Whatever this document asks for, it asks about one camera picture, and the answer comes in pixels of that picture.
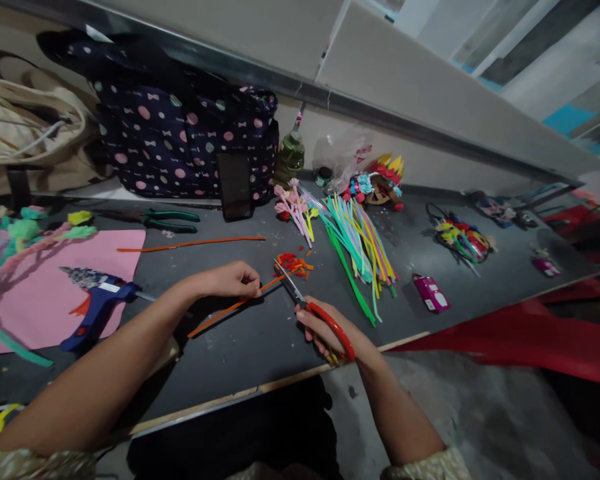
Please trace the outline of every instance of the forearm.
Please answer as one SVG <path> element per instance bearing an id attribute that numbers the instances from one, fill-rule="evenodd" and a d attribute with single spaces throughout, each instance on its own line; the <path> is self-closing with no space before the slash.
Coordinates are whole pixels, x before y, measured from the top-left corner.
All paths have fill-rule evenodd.
<path id="1" fill-rule="evenodd" d="M 200 288 L 190 277 L 58 377 L 0 434 L 0 451 L 84 451 L 111 428 L 162 354 Z"/>
<path id="2" fill-rule="evenodd" d="M 445 449 L 438 432 L 373 345 L 358 356 L 357 364 L 392 465 L 423 460 Z"/>

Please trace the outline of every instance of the green bottle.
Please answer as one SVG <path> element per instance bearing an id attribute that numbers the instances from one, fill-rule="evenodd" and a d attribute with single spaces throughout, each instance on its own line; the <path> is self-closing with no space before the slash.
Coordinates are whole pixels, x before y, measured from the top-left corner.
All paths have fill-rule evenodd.
<path id="1" fill-rule="evenodd" d="M 302 143 L 302 135 L 298 131 L 303 110 L 304 104 L 298 113 L 293 129 L 286 134 L 278 149 L 273 182 L 284 187 L 287 187 L 289 180 L 295 178 L 305 166 L 305 146 Z"/>

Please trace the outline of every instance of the pink box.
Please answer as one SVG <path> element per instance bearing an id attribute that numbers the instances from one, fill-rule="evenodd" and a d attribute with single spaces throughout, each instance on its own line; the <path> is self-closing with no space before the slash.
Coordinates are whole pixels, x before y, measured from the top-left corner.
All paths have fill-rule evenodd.
<path id="1" fill-rule="evenodd" d="M 548 277 L 556 277 L 560 275 L 560 270 L 553 264 L 551 260 L 544 258 L 534 258 L 532 264 Z"/>
<path id="2" fill-rule="evenodd" d="M 430 311 L 441 312 L 450 308 L 447 298 L 442 294 L 433 278 L 414 275 L 413 284 Z"/>

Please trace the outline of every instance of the metal rail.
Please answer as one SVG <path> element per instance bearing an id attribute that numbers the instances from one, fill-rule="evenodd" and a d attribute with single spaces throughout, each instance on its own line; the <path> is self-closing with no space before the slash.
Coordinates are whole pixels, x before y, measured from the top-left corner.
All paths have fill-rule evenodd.
<path id="1" fill-rule="evenodd" d="M 88 24 L 105 35 L 136 33 L 150 37 L 172 58 L 249 85 L 260 85 L 279 95 L 307 102 L 394 131 L 410 141 L 485 163 L 544 183 L 564 183 L 567 191 L 583 185 L 551 169 L 531 165 L 500 152 L 476 145 L 415 120 L 398 116 L 363 101 L 302 79 L 274 67 L 245 59 L 190 38 L 166 27 L 88 0 L 0 0 L 0 5 L 84 30 Z"/>

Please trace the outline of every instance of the navy blue bag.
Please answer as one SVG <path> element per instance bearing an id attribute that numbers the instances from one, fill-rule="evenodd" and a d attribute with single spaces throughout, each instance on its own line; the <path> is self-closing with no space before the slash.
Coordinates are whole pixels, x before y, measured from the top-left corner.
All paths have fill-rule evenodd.
<path id="1" fill-rule="evenodd" d="M 251 196 L 272 193 L 279 142 L 272 91 L 232 85 L 130 35 L 37 36 L 52 61 L 84 75 L 100 104 L 104 146 L 122 185 L 143 197 L 220 198 L 218 153 L 246 153 Z"/>

